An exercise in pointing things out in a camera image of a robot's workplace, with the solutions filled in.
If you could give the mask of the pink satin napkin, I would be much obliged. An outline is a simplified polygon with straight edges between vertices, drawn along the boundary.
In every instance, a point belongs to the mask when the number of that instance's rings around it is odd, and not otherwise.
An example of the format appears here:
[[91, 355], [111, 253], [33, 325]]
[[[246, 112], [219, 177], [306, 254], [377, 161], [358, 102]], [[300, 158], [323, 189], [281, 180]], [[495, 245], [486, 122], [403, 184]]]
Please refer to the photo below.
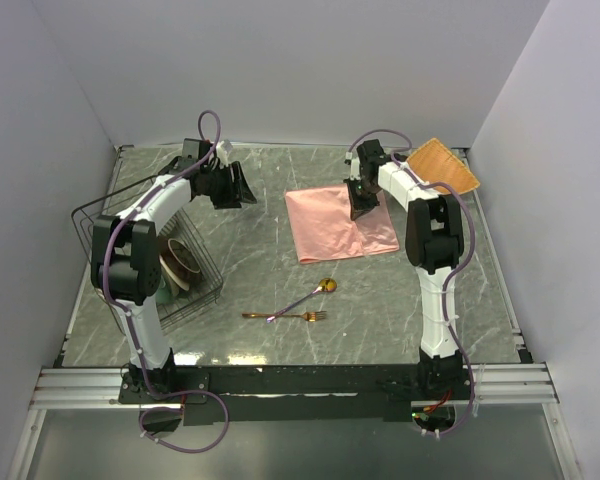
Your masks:
[[399, 250], [399, 241], [383, 194], [379, 205], [357, 220], [350, 218], [344, 184], [285, 194], [298, 261], [311, 264]]

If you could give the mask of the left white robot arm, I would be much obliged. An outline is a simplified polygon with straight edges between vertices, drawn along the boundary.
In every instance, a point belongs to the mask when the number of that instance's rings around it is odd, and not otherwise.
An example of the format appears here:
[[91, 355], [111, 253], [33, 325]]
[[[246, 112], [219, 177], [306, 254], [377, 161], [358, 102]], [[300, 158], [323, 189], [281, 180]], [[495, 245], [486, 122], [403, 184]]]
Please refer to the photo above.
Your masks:
[[177, 393], [174, 355], [162, 331], [155, 294], [162, 273], [159, 233], [193, 199], [217, 209], [254, 204], [240, 163], [224, 140], [187, 138], [181, 154], [163, 167], [129, 207], [94, 221], [91, 282], [119, 318], [130, 348], [131, 388], [165, 402]]

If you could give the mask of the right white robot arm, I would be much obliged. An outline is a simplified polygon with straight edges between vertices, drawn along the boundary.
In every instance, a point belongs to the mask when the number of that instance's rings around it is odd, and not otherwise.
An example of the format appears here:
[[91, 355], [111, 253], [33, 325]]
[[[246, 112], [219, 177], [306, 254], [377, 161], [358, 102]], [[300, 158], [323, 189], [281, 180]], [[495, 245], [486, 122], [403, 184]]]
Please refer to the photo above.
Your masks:
[[391, 155], [377, 139], [350, 147], [345, 154], [350, 175], [345, 180], [353, 220], [379, 205], [384, 192], [407, 215], [405, 250], [421, 288], [423, 332], [417, 386], [432, 399], [463, 382], [463, 359], [451, 331], [455, 328], [455, 280], [449, 275], [464, 252], [461, 205], [443, 182], [459, 193], [473, 188], [471, 176], [457, 156], [433, 138], [413, 154]]

